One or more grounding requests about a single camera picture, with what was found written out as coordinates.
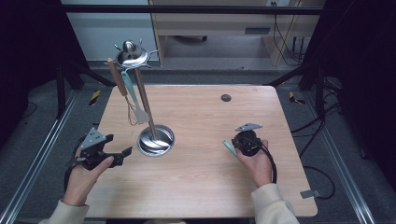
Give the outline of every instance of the round metal base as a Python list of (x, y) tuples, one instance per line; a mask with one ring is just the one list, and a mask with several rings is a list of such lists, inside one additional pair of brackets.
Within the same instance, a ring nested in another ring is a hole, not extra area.
[(159, 157), (166, 154), (175, 143), (172, 130), (164, 125), (155, 125), (157, 139), (152, 138), (151, 129), (147, 127), (137, 136), (139, 151), (149, 157)]

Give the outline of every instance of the black horizontal bar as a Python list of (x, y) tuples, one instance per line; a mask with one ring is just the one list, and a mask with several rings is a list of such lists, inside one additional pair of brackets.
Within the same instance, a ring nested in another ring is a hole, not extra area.
[(125, 5), (62, 5), (66, 12), (78, 13), (183, 13), (183, 14), (270, 14), (322, 15), (340, 10), (322, 7), (230, 7), (230, 6), (125, 6)]

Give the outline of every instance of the table top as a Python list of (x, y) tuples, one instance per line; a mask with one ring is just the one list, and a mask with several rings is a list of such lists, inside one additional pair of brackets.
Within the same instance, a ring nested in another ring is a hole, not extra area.
[[(296, 216), (317, 213), (314, 199), (300, 194), (310, 187), (273, 87), (147, 85), (146, 92), (154, 123), (174, 132), (175, 145), (161, 157), (143, 155), (136, 139), (149, 125), (128, 123), (125, 98), (114, 88), (98, 129), (114, 134), (104, 152), (130, 146), (133, 152), (122, 166), (99, 177), (88, 197), (87, 217), (254, 217), (254, 183), (222, 144), (231, 142), (234, 129), (248, 122), (263, 125), (255, 132), (269, 141), (277, 184)], [(232, 100), (223, 102), (222, 94)]]

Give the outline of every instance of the wooden handle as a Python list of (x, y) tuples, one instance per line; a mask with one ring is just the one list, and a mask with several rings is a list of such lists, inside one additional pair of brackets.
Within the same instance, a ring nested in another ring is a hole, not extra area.
[(107, 63), (108, 63), (108, 66), (110, 67), (111, 76), (113, 76), (114, 80), (116, 81), (117, 87), (119, 87), (121, 95), (126, 96), (128, 94), (128, 92), (126, 91), (126, 88), (123, 83), (123, 80), (122, 80), (119, 70), (117, 70), (117, 68), (114, 65), (114, 62), (111, 58), (107, 59)]

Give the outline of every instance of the forearm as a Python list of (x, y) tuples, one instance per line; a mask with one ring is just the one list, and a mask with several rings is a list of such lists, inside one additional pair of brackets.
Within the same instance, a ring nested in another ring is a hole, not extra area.
[(76, 207), (59, 201), (52, 216), (49, 219), (42, 220), (39, 224), (81, 224), (89, 208), (88, 205)]
[(256, 223), (299, 223), (291, 204), (280, 195), (276, 184), (267, 184), (251, 193)]

